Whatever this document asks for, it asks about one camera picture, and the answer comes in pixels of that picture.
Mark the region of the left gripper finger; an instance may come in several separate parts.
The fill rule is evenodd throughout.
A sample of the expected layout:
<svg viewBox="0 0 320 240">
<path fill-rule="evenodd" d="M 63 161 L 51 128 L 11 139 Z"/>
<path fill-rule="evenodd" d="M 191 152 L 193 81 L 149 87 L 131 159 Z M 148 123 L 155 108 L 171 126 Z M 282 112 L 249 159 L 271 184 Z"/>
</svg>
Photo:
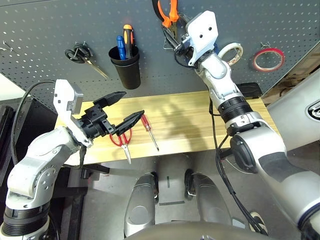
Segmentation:
<svg viewBox="0 0 320 240">
<path fill-rule="evenodd" d="M 120 136 L 124 134 L 126 131 L 130 130 L 143 116 L 145 113 L 144 110 L 137 111 L 132 113 L 131 115 L 127 116 L 123 119 L 123 122 L 118 124 L 115 128 L 115 134 Z"/>
<path fill-rule="evenodd" d="M 109 106 L 117 103 L 126 94 L 127 93 L 125 91 L 112 92 L 110 94 L 107 94 L 107 95 L 93 101 L 93 105 L 98 106 L 99 108 L 109 107 Z"/>
</svg>

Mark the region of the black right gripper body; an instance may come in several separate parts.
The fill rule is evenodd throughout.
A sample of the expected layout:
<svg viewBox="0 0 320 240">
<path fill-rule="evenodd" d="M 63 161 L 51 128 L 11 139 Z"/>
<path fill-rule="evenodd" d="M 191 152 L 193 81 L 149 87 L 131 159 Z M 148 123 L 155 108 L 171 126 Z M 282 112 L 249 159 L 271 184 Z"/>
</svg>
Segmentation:
<svg viewBox="0 0 320 240">
<path fill-rule="evenodd" d="M 191 37 L 183 35 L 180 44 L 174 50 L 177 56 L 185 56 L 187 58 L 193 57 L 193 48 L 191 47 Z"/>
</svg>

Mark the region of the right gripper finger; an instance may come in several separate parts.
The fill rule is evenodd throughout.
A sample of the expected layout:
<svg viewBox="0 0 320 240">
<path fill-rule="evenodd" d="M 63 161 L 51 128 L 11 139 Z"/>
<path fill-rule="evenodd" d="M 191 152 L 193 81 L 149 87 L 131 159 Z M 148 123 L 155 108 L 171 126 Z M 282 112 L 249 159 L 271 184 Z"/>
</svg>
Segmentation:
<svg viewBox="0 0 320 240">
<path fill-rule="evenodd" d="M 166 27 L 162 26 L 162 32 L 164 35 L 164 49 L 176 49 L 176 47 L 179 45 L 177 40 L 175 39 L 173 33 Z"/>
<path fill-rule="evenodd" d="M 186 31 L 187 30 L 187 23 L 190 21 L 190 18 L 185 15 L 184 13 L 179 13 L 179 22 L 182 28 Z"/>
</svg>

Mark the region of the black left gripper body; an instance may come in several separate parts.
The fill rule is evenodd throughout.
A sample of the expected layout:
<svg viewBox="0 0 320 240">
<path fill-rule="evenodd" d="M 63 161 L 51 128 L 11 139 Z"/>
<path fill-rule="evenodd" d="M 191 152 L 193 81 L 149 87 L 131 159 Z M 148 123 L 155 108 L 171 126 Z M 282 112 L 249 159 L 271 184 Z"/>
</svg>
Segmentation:
<svg viewBox="0 0 320 240">
<path fill-rule="evenodd" d="M 107 114 L 99 104 L 94 104 L 84 112 L 85 114 L 77 120 L 77 123 L 88 139 L 116 133 L 115 125 L 109 123 Z"/>
</svg>

